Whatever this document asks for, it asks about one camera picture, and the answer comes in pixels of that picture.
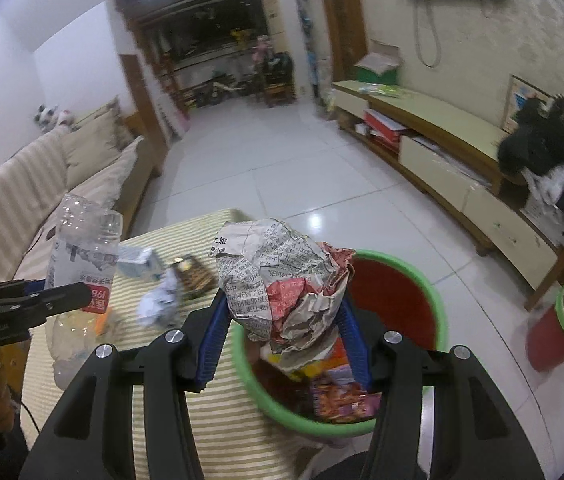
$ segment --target wooden tv cabinet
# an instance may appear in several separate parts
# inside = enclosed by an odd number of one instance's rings
[[[555,247],[520,212],[528,196],[523,180],[498,169],[497,149],[506,132],[433,97],[405,90],[400,98],[359,92],[358,81],[334,83],[338,124],[380,156],[414,186],[429,194],[475,239],[478,254],[499,249],[534,289],[528,310],[564,273],[564,248]],[[490,186],[465,176],[409,136],[395,153],[373,137],[356,132],[372,109],[432,140],[445,152],[481,174]]]

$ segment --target patterned wallpaper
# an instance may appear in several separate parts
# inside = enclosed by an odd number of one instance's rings
[[[500,125],[513,73],[548,93],[564,94],[564,0],[431,0],[442,61],[419,62],[414,0],[362,0],[368,39],[398,45],[402,83]],[[419,22],[429,64],[435,43],[424,5]]]

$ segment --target striped tablecloth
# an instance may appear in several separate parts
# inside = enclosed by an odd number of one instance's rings
[[[216,233],[226,221],[245,219],[244,214],[235,209],[219,211],[143,234],[124,244],[152,247],[165,262],[176,256],[194,254],[209,269],[216,270],[215,262],[207,255]],[[142,328],[135,321],[140,297],[154,286],[154,283],[116,276],[110,306],[123,319],[116,345],[119,349],[146,345],[162,332]],[[215,293],[213,290],[187,302],[186,312],[210,305]],[[187,394],[191,427],[204,476],[207,480],[291,479],[298,445],[261,414],[236,376],[231,360],[232,332],[229,330],[215,379],[204,392]],[[52,364],[44,326],[37,327],[33,331],[22,399],[40,426],[62,394],[54,383]],[[134,390],[133,408],[136,475],[138,480],[148,479],[141,387]],[[26,415],[22,416],[22,427],[30,447],[37,433]]]

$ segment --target tile floor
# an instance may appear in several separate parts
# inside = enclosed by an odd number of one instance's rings
[[[196,111],[191,124],[151,183],[134,235],[236,207],[253,218],[284,219],[316,240],[413,264],[444,300],[449,346],[462,343],[479,356],[546,479],[559,478],[564,364],[539,374],[527,361],[524,338],[537,314],[523,309],[530,287],[503,257],[477,256],[468,234],[436,203],[335,122],[317,117],[312,104],[266,108],[230,100]],[[359,438],[349,451],[367,445]],[[421,461],[430,463],[430,442]]]

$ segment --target throw pillow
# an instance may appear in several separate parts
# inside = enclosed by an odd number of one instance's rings
[[[116,147],[115,117],[112,111],[86,123],[76,132],[62,136],[62,150],[68,164],[68,189],[73,189],[120,156]]]
[[[113,117],[115,119],[115,124],[116,124],[114,131],[114,134],[116,136],[116,147],[118,151],[121,152],[131,142],[133,142],[135,137],[129,132],[127,127],[124,125],[124,119],[122,118],[122,111],[120,109],[120,100],[118,99],[118,96],[115,96],[108,103],[104,103],[97,110],[94,110],[89,114],[85,115],[84,117],[80,118],[79,120],[75,121],[72,127],[72,131],[76,132],[81,127],[97,119],[98,117],[101,117],[107,112],[113,113]]]

